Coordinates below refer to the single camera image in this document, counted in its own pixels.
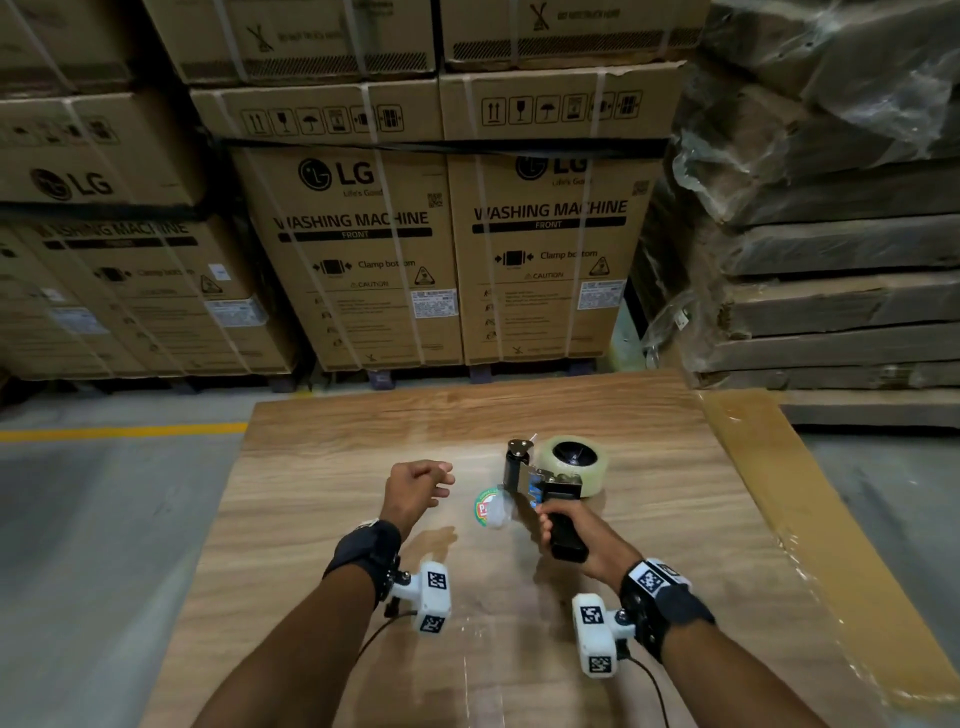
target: wooden tabletop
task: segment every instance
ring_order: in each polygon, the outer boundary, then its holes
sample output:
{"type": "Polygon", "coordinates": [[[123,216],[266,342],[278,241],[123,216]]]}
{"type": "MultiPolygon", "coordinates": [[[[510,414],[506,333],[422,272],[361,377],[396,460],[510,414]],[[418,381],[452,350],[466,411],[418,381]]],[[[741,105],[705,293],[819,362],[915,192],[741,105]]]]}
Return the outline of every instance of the wooden tabletop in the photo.
{"type": "MultiPolygon", "coordinates": [[[[402,550],[446,563],[453,615],[438,637],[399,622],[360,660],[338,725],[660,726],[636,666],[580,670],[570,599],[612,593],[542,557],[525,522],[475,518],[506,442],[575,433],[612,458],[591,507],[693,581],[721,627],[831,725],[879,724],[835,625],[771,535],[698,401],[671,372],[541,379],[263,403],[197,567],[143,725],[190,724],[229,671],[317,584],[343,534],[379,511],[396,461],[454,463],[457,484],[402,550]]],[[[378,612],[373,630],[382,623],[378,612]]],[[[672,726],[693,722],[658,676],[672,726]]]]}

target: warning triangle symbol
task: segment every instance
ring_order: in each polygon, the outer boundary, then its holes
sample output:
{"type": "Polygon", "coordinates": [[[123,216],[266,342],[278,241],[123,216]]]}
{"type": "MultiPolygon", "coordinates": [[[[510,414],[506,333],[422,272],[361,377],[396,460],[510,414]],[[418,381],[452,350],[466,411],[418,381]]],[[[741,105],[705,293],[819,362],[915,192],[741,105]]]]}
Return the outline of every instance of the warning triangle symbol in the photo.
{"type": "Polygon", "coordinates": [[[209,279],[207,276],[200,276],[200,289],[204,293],[223,293],[224,289],[209,279]]]}
{"type": "Polygon", "coordinates": [[[608,276],[610,274],[610,266],[607,265],[607,259],[602,257],[597,260],[596,264],[590,268],[590,274],[592,276],[608,276]]]}
{"type": "Polygon", "coordinates": [[[424,268],[421,265],[420,269],[417,271],[417,279],[414,280],[414,284],[415,285],[433,285],[434,283],[436,283],[436,281],[433,280],[433,276],[430,275],[430,271],[428,271],[426,268],[424,268]]]}

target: forearm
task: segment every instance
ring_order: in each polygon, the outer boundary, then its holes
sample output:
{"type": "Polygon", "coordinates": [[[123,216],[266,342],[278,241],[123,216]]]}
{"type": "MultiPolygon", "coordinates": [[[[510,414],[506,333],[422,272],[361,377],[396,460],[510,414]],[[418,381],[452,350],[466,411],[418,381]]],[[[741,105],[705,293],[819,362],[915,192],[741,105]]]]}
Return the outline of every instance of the forearm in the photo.
{"type": "Polygon", "coordinates": [[[661,656],[700,728],[827,728],[773,672],[712,624],[671,627],[661,656]]]}
{"type": "Polygon", "coordinates": [[[333,571],[230,674],[194,728],[333,722],[375,603],[360,567],[333,571]]]}

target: black wrist strap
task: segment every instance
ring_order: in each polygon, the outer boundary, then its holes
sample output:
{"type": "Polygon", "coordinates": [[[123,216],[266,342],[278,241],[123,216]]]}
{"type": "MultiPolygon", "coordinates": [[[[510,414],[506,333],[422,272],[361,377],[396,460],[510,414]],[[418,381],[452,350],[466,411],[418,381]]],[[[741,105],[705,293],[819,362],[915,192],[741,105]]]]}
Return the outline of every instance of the black wrist strap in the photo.
{"type": "Polygon", "coordinates": [[[394,586],[402,541],[399,529],[389,521],[363,523],[337,544],[333,560],[324,571],[324,578],[340,567],[355,564],[370,575],[376,604],[379,604],[394,586]]]}
{"type": "Polygon", "coordinates": [[[638,561],[620,583],[620,605],[636,624],[636,640],[662,663],[663,640],[674,624],[716,619],[690,583],[662,561],[638,561]]]}

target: concrete floor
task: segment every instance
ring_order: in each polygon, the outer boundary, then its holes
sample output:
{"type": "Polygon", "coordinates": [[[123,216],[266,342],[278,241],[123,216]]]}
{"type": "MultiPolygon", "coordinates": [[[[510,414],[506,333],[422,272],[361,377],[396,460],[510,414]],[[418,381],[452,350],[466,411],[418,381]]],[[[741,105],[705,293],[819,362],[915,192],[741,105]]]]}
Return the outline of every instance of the concrete floor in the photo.
{"type": "MultiPolygon", "coordinates": [[[[639,359],[632,325],[618,323],[607,367],[639,369],[639,359]]],[[[265,390],[41,396],[0,413],[0,430],[245,422],[258,401],[282,397],[265,390]]],[[[5,728],[137,725],[241,439],[0,444],[5,728]]],[[[960,632],[950,620],[960,614],[960,575],[948,557],[960,551],[952,537],[960,494],[950,488],[960,441],[823,433],[804,440],[960,666],[960,632]]],[[[954,716],[892,722],[960,725],[954,716]]]]}

